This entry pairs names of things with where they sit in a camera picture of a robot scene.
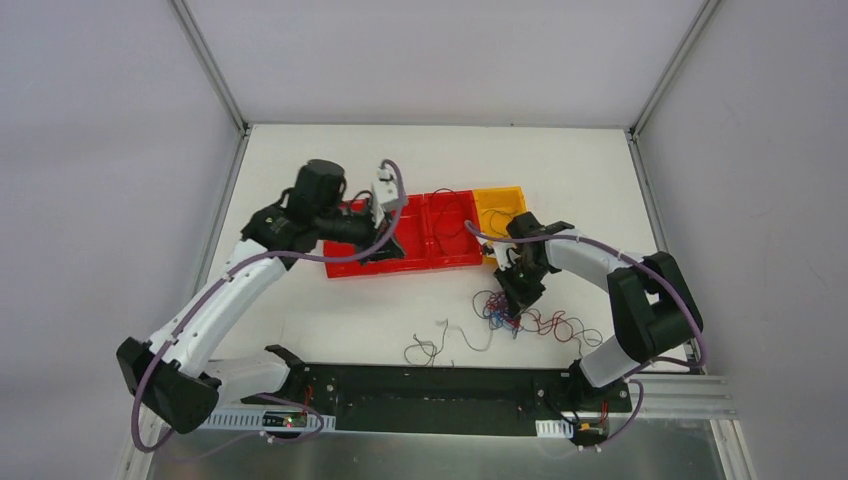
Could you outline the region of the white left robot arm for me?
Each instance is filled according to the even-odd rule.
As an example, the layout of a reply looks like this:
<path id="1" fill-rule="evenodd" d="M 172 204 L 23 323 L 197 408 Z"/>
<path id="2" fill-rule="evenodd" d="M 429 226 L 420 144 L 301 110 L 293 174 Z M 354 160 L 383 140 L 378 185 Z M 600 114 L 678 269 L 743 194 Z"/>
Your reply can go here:
<path id="1" fill-rule="evenodd" d="M 143 409 L 171 430 L 190 433 L 213 411 L 258 394 L 297 402 L 305 378 L 297 359 L 270 345 L 244 358 L 216 360 L 215 350 L 250 306 L 299 261 L 323 264 L 401 259 L 396 239 L 408 196 L 399 166 L 380 162 L 362 210 L 345 203 L 342 166 L 307 161 L 293 186 L 256 211 L 240 232 L 223 270 L 146 340 L 124 340 L 116 357 L 133 396 L 132 434 Z"/>

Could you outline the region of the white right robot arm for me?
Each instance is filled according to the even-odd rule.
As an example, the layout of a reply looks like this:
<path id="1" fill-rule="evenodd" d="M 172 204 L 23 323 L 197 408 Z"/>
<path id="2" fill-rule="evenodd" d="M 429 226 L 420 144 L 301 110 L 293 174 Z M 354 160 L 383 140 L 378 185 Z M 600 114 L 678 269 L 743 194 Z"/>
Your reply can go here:
<path id="1" fill-rule="evenodd" d="M 690 340 L 703 339 L 703 320 L 673 256 L 627 254 L 558 221 L 514 217 L 498 242 L 494 276 L 517 318 L 538 301 L 548 274 L 572 273 L 609 296 L 614 334 L 570 367 L 569 400 L 583 410 L 607 397 L 607 386 Z"/>

